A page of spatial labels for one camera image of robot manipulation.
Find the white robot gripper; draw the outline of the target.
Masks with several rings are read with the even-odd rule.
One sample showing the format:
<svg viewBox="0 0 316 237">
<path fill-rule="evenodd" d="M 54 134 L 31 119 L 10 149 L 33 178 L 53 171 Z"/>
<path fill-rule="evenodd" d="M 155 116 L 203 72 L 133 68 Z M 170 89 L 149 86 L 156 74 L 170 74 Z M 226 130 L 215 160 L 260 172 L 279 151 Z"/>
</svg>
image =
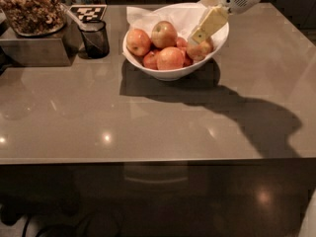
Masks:
<svg viewBox="0 0 316 237">
<path fill-rule="evenodd" d="M 222 6 L 210 8 L 192 30 L 188 41 L 191 44 L 200 44 L 219 31 L 228 22 L 230 14 L 241 14 L 260 3 L 261 0 L 199 0 L 206 6 Z"/>
</svg>

